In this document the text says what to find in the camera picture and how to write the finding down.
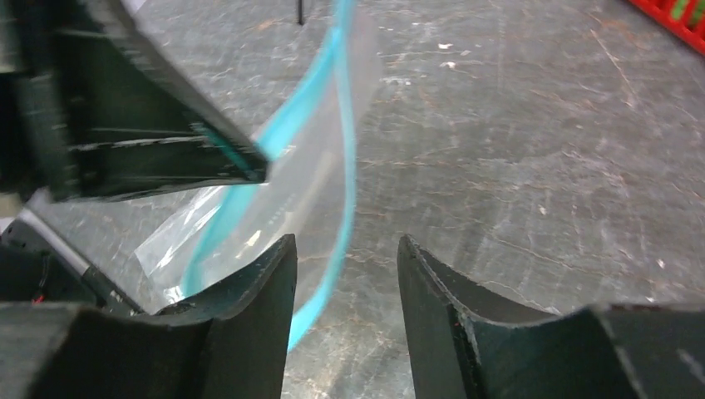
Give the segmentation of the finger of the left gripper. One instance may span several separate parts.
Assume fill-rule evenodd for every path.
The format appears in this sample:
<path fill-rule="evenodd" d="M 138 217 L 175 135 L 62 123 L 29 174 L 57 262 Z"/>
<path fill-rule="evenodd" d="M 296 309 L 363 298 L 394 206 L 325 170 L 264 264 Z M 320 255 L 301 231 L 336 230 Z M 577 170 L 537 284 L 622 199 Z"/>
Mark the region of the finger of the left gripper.
<path fill-rule="evenodd" d="M 143 33 L 131 2 L 2 2 L 4 194 L 132 200 L 260 184 L 268 167 Z"/>

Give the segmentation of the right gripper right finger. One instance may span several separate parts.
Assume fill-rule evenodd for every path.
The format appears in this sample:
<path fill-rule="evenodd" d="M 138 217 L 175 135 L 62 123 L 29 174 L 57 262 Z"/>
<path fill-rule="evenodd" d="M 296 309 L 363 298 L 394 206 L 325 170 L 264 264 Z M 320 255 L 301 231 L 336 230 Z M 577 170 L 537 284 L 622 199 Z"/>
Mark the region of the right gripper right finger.
<path fill-rule="evenodd" d="M 601 303 L 556 316 L 490 291 L 400 238 L 419 398 L 701 398 L 701 303 Z"/>

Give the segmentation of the clear zip top bag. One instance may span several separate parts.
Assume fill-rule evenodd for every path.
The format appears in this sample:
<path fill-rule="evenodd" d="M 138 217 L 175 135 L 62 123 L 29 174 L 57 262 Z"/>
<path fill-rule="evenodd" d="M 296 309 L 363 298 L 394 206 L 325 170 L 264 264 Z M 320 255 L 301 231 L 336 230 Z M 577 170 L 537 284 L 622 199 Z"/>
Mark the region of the clear zip top bag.
<path fill-rule="evenodd" d="M 298 248 L 288 344 L 315 324 L 353 234 L 356 129 L 382 76 L 377 28 L 354 1 L 333 23 L 296 90 L 256 133 L 271 159 L 260 185 L 195 190 L 135 251 L 157 295 L 176 303 L 242 269 L 285 234 Z"/>

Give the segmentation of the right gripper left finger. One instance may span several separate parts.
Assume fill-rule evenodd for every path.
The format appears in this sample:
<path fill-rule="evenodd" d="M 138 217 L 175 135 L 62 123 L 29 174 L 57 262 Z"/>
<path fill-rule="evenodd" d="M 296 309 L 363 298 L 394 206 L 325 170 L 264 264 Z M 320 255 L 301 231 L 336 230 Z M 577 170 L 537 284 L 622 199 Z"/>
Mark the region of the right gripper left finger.
<path fill-rule="evenodd" d="M 1 248 L 4 398 L 278 398 L 297 280 L 286 234 L 156 315 L 46 296 L 45 259 Z"/>

